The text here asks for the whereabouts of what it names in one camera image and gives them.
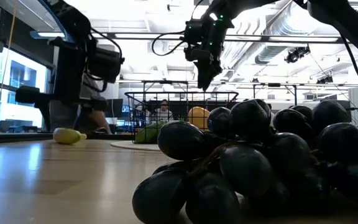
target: ceiling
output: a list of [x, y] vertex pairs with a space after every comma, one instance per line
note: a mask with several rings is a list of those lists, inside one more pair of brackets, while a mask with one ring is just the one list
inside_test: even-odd
[[[38, 1], [18, 1], [17, 17], [20, 20], [38, 31], [59, 32], [56, 22]], [[163, 33], [183, 30], [198, 0], [66, 0], [66, 2], [86, 15], [93, 27], [101, 32]], [[0, 0], [0, 6], [12, 12], [14, 1]], [[200, 17], [207, 7], [199, 6], [194, 17]], [[228, 34], [338, 35], [331, 26], [314, 20], [307, 11], [296, 4], [288, 3], [288, 0], [245, 11], [233, 20], [233, 24], [235, 28], [229, 29]], [[167, 52], [177, 43], [177, 41], [157, 42], [156, 51]], [[103, 42], [101, 47], [107, 47], [104, 44], [107, 43]], [[118, 44], [126, 58], [121, 70], [121, 80], [195, 81], [197, 79], [196, 68], [185, 60], [183, 48], [166, 57], [158, 57], [151, 52], [150, 40], [118, 40]], [[211, 85], [210, 91], [238, 91], [245, 98], [252, 93], [252, 90], [242, 89], [238, 84], [223, 85], [218, 82], [251, 82], [253, 78], [257, 78], [259, 82], [268, 83], [316, 83], [324, 73], [333, 75], [334, 83], [358, 83], [343, 45], [311, 44], [311, 55], [291, 64], [284, 61], [288, 50], [304, 45], [226, 42], [224, 46], [225, 50], [221, 56], [224, 71], [214, 79], [216, 84]], [[358, 61], [358, 50], [354, 47], [352, 49]], [[131, 84], [131, 89], [134, 91], [137, 88], [141, 90], [140, 87], [141, 84]], [[265, 96], [275, 94], [275, 90], [260, 91], [260, 93], [265, 92]]]

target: table surface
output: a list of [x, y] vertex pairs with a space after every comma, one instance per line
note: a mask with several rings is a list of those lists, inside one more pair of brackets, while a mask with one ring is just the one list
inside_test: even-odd
[[[172, 161], [160, 152], [86, 140], [0, 144], [0, 223], [141, 224], [132, 211], [137, 185]], [[358, 213], [247, 223], [358, 223]], [[182, 211], [174, 223], [190, 223]]]

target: glass window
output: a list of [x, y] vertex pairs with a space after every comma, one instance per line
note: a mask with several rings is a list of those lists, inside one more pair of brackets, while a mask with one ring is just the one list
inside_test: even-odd
[[[45, 93], [48, 73], [47, 67], [13, 50], [8, 53], [4, 48], [0, 53], [0, 83], [4, 85], [16, 88], [31, 86]], [[16, 92], [5, 89], [0, 89], [0, 97], [0, 121], [9, 121], [11, 126], [42, 127], [41, 112], [34, 108], [34, 104], [16, 102]]]

